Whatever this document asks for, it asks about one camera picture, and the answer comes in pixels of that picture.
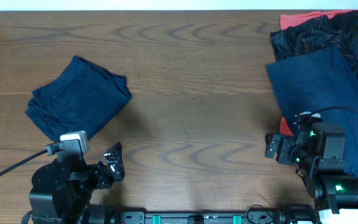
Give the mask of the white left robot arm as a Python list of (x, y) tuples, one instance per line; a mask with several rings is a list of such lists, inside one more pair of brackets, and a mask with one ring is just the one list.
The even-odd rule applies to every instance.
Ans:
[(34, 223), (119, 223), (119, 214), (103, 205), (92, 205), (92, 193), (110, 189), (125, 176), (122, 145), (115, 143), (104, 154), (106, 164), (88, 165), (79, 140), (55, 141), (46, 150), (57, 158), (32, 176), (29, 194)]

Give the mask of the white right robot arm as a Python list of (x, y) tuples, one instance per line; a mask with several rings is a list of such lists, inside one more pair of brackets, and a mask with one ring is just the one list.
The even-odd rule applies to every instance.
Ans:
[(289, 205), (275, 223), (358, 223), (358, 178), (345, 173), (342, 131), (308, 131), (298, 137), (268, 133), (265, 157), (295, 166), (314, 207)]

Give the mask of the navy blue shorts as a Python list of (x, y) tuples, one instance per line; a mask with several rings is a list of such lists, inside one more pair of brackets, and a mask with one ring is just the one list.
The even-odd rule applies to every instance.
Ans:
[(25, 113), (52, 141), (75, 131), (91, 139), (132, 99), (125, 76), (79, 56), (32, 95)]

